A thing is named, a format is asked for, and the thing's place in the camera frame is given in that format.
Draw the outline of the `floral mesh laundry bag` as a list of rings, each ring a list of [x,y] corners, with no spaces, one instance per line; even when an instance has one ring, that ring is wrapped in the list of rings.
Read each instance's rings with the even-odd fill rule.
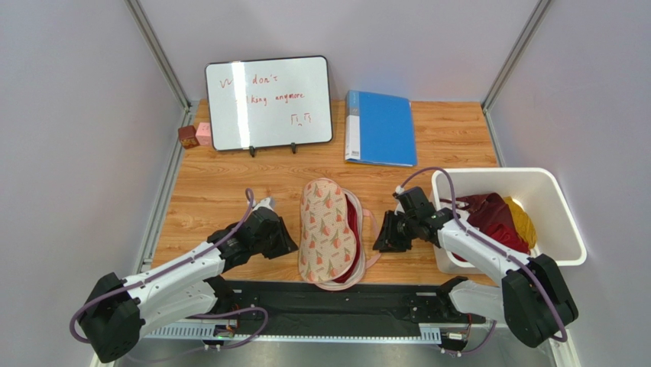
[[[378,234],[373,214],[350,190],[329,178],[310,181],[300,201],[301,278],[325,291],[343,291],[359,283],[381,258],[380,253],[366,255],[362,242],[366,219]]]

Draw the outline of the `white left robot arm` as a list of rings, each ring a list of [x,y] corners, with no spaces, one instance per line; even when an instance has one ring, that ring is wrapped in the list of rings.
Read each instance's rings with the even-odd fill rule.
[[[76,311],[70,331],[88,343],[103,363],[128,354],[147,334],[179,320],[227,313],[220,306],[230,291],[222,274],[254,255],[267,259],[298,250],[283,219],[262,206],[247,217],[211,234],[193,250],[140,274],[97,280]],[[82,335],[76,333],[79,327]]]

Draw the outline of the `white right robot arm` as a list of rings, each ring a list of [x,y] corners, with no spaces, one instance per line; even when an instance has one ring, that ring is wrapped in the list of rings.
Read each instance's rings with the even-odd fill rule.
[[[472,313],[505,323],[524,345],[534,348],[548,339],[566,341],[567,326],[578,319],[578,307],[556,261],[530,257],[474,229],[455,209],[436,209],[420,187],[398,188],[398,202],[388,210],[373,249],[406,252],[415,239],[444,249],[472,264],[495,285],[456,277],[439,288],[443,303],[456,313]]]

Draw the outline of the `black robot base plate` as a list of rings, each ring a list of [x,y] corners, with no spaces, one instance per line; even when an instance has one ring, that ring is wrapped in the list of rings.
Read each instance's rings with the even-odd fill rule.
[[[303,282],[217,281],[211,314],[243,310],[237,331],[253,333],[269,314],[264,336],[408,337],[421,323],[483,326],[482,316],[443,306],[435,285],[356,284],[325,291]]]

